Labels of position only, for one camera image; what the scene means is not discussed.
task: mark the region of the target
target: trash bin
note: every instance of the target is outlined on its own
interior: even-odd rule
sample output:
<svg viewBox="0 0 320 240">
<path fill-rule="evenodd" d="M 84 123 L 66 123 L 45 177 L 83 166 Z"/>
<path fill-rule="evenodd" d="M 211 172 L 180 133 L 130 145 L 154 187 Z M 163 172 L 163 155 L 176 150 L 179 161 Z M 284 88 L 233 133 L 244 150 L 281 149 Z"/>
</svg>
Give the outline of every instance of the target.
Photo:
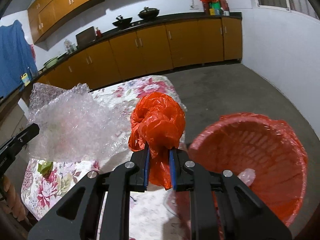
<svg viewBox="0 0 320 240">
<path fill-rule="evenodd" d="M 254 169 L 250 189 L 286 226 L 293 222 L 306 191 L 307 154 L 285 121 L 253 113 L 222 116 L 193 141 L 188 154 L 209 171 L 238 175 Z"/>
</svg>

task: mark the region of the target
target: silver screw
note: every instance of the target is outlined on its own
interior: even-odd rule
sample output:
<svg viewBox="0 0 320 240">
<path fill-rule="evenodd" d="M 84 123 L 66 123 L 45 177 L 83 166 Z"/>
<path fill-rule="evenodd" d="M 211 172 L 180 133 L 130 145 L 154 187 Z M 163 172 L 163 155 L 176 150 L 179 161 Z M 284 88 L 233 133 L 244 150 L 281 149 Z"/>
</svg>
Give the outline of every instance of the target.
<svg viewBox="0 0 320 240">
<path fill-rule="evenodd" d="M 187 161 L 187 162 L 185 163 L 185 165 L 186 165 L 188 168 L 192 168 L 192 167 L 195 166 L 195 163 L 194 163 L 193 161 Z"/>
<path fill-rule="evenodd" d="M 89 179 L 93 179 L 93 178 L 97 177 L 97 172 L 96 171 L 89 171 L 87 176 Z"/>
<path fill-rule="evenodd" d="M 230 170 L 224 170 L 222 174 L 223 174 L 223 176 L 225 176 L 225 177 L 231 177 L 231 176 L 232 176 L 232 171 L 230 171 Z"/>
<path fill-rule="evenodd" d="M 124 166 L 127 168 L 127 169 L 130 169 L 132 167 L 134 167 L 134 163 L 133 162 L 127 162 L 124 164 Z"/>
</svg>

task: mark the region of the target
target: concrete floor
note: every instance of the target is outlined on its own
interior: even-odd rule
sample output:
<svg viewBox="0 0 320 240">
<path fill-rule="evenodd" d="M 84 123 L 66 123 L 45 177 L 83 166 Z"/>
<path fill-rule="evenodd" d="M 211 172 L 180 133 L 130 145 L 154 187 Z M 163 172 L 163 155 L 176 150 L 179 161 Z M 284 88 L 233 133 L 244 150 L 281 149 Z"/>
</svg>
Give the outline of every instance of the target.
<svg viewBox="0 0 320 240">
<path fill-rule="evenodd" d="M 320 201 L 320 141 L 300 112 L 268 81 L 242 64 L 194 68 L 165 76 L 188 109 L 186 143 L 225 114 L 253 112 L 291 125 L 308 153 L 307 193 L 290 226 L 296 236 Z"/>
</svg>

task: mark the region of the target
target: blue cloth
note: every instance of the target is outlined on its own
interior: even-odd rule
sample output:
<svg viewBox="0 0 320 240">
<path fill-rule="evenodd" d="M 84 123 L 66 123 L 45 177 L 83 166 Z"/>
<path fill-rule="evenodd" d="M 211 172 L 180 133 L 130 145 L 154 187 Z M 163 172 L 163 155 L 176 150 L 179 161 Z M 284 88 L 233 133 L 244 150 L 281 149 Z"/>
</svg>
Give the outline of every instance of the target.
<svg viewBox="0 0 320 240">
<path fill-rule="evenodd" d="M 22 24 L 15 20 L 10 26 L 0 27 L 0 97 L 6 97 L 19 87 L 24 73 L 31 80 L 38 70 L 31 47 L 24 38 Z"/>
</svg>

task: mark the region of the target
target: floral tablecloth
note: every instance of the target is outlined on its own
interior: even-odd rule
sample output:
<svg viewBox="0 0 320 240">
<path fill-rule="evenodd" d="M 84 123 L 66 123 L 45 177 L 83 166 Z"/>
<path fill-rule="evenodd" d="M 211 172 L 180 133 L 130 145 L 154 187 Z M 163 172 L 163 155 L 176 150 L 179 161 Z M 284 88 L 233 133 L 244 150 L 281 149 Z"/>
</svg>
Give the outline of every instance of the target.
<svg viewBox="0 0 320 240">
<path fill-rule="evenodd" d="M 127 118 L 128 128 L 130 128 L 130 115 L 137 102 L 143 96 L 155 91 L 171 96 L 186 110 L 173 85 L 164 76 L 152 75 L 123 82 L 94 91 L 92 92 L 92 96 L 97 102 L 106 107 L 113 108 L 117 104 L 121 104 L 123 107 L 124 105 L 124 118 Z M 180 142 L 184 143 L 184 135 L 180 139 Z M 123 153 L 115 155 L 115 158 L 111 159 L 108 163 L 96 160 L 75 163 L 53 163 L 53 170 L 48 178 L 44 178 L 37 171 L 38 163 L 44 161 L 31 159 L 25 173 L 21 189 L 21 199 L 36 219 L 40 220 L 89 171 L 100 170 L 107 172 L 119 164 L 130 160 L 131 155 L 132 152 L 128 149 Z M 139 193 L 132 193 L 131 195 L 134 202 L 130 206 L 130 212 L 133 216 L 137 217 L 134 220 L 130 219 L 130 236 L 138 240 L 168 239 L 163 234 L 163 226 L 166 222 L 172 220 L 174 224 L 177 224 L 178 218 L 173 218 L 174 215 L 167 212 L 163 206 L 164 188 L 159 187 L 156 190 L 153 188 L 152 191 L 147 192 L 145 195 Z M 146 216 L 149 216 L 151 220 L 145 220 Z M 139 225 L 143 226 L 144 230 L 139 229 Z M 173 224 L 168 222 L 168 227 L 171 230 L 170 234 L 176 234 L 178 237 L 175 239 L 180 239 L 180 228 L 170 225 Z"/>
</svg>

